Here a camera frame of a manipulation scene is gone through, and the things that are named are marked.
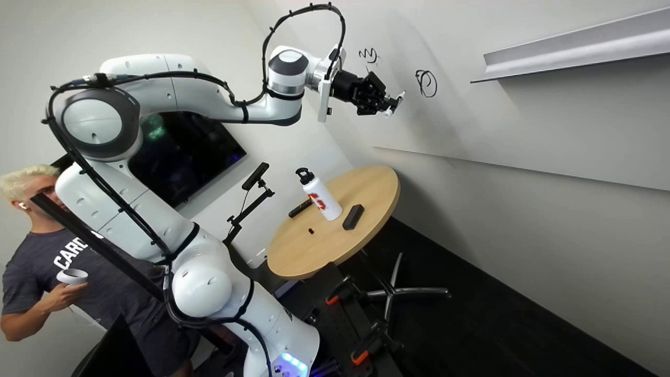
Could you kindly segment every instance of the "bottle cap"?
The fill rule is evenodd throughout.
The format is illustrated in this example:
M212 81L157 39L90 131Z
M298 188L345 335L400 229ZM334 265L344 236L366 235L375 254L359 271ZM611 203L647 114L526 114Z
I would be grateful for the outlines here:
M296 170L296 173L299 175L299 184L308 184L315 180L315 173L308 167L299 167Z

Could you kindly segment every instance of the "person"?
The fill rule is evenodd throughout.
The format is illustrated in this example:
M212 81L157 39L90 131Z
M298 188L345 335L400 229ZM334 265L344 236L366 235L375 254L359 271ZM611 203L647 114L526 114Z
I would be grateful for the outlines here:
M167 315L163 301L32 201L43 193L66 209L55 193L57 175L58 170L53 166L34 166L0 178L0 193L30 218L30 232L3 274L0 326L5 337L9 342L32 337L53 311L76 303L106 329L124 315L156 377L193 375L188 355L200 332L180 329ZM150 261L126 257L150 276ZM57 274L66 268L86 270L88 280L81 285L58 283Z

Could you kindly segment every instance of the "dark floor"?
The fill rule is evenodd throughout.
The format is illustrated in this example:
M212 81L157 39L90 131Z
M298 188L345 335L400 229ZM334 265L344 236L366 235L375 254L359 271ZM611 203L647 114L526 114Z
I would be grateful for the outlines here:
M388 274L399 251L405 251L402 285L445 285L452 292L452 299L399 301L392 335L405 342L405 350L393 354L405 375L652 375L399 219L341 270L374 286L370 265ZM381 315L379 303L364 303L364 309L370 320Z

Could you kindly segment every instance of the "round table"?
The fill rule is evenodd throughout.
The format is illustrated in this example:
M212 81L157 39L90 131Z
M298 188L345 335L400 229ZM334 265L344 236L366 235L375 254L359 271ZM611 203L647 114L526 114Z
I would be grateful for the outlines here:
M311 204L280 223L268 247L268 268L276 276L308 278L326 264L351 260L383 229L400 196L399 173L388 166L351 170L326 187L341 204L340 218L330 222ZM341 222L357 203L364 212L357 229L345 230Z

